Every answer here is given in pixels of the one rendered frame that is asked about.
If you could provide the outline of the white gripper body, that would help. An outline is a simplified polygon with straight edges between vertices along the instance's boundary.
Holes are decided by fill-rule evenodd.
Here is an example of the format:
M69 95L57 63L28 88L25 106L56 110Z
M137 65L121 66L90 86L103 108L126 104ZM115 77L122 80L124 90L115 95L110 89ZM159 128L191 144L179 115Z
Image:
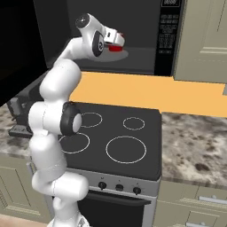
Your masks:
M113 43L115 45L124 45L125 40L124 40L124 37L122 36L122 33L117 33L116 34L116 37L114 38Z

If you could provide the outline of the grey microwave turntable plate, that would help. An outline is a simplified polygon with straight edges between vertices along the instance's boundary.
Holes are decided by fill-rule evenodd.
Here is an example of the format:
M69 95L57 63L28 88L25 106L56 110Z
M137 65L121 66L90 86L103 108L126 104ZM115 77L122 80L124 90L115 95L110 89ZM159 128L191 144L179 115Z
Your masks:
M127 51L109 51L108 48L104 48L99 57L89 58L91 61L97 62L113 62L127 58L129 53Z

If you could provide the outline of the black microwave oven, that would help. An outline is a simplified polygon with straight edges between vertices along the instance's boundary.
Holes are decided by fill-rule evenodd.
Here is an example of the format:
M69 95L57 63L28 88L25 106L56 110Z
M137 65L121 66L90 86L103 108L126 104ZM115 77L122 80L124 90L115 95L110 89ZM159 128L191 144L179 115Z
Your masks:
M33 0L48 67L80 35L76 19L89 13L123 33L128 57L113 62L78 59L83 71L171 76L185 0Z

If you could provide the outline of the black hob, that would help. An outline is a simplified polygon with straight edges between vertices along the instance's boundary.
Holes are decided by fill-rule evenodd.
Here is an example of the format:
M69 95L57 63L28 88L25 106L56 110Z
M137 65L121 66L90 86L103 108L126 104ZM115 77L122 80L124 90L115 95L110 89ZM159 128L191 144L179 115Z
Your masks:
M59 142L70 168L157 180L161 115L156 109L79 103L82 126Z

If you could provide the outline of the black microwave door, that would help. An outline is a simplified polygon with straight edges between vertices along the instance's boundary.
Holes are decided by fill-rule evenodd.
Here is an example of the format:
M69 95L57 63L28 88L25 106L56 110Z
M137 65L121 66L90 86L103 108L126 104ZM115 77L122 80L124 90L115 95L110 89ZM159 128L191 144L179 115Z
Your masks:
M47 70L33 0L0 0L0 106Z

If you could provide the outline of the dark grey countertop appliance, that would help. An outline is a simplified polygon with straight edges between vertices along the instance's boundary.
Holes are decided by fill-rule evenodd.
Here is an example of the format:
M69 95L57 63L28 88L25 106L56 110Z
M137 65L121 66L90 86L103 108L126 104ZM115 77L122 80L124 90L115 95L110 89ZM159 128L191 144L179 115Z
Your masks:
M37 101L43 101L38 85L35 87L27 86L7 102L12 118L16 121L16 124L9 130L11 137L31 138L33 136L28 126L28 113L31 106Z

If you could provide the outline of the steel oven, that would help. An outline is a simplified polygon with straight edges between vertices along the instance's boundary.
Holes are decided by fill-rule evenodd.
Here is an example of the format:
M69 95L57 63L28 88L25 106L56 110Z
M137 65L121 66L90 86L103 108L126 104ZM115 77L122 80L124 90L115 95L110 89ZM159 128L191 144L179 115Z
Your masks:
M89 181L89 191L151 201L150 205L134 207L91 200L85 197L78 202L78 207L92 227L153 227L161 177L157 180L145 180L73 168L68 168L67 171L85 176ZM104 190L98 187L99 182L106 183ZM117 184L123 185L123 191L116 191ZM134 187L139 187L141 193L136 195L133 192Z

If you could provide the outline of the beige drawer front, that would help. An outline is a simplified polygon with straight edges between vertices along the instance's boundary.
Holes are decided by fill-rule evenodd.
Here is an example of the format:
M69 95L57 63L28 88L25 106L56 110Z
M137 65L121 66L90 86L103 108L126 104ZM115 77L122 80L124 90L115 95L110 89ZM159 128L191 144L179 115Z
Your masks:
M196 211L189 211L181 215L178 219L179 223L186 227L188 223L204 223L210 227L227 227L227 214L213 215Z
M199 196L215 198L215 199L219 199L219 200L227 200L227 190L221 190L221 189L215 189L215 188L208 188L208 187L201 187L200 186L199 189L196 192L195 198L198 200ZM206 201L200 201L200 202L227 209L227 205L215 204L215 203L206 202Z

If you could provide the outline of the beige base cupboard door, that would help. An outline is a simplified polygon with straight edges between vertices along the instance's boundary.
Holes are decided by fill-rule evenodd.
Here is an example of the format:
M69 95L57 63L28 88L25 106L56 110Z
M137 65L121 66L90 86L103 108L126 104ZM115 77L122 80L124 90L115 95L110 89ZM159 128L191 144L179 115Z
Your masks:
M0 214L39 223L51 221L52 197L32 188L34 173L31 160L0 155Z

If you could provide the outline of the beige wall cupboard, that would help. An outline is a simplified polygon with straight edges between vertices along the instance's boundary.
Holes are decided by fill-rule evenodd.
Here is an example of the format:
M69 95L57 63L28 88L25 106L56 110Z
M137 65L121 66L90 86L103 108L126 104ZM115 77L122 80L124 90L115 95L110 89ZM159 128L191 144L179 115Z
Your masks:
M186 0L174 78L227 83L227 0Z

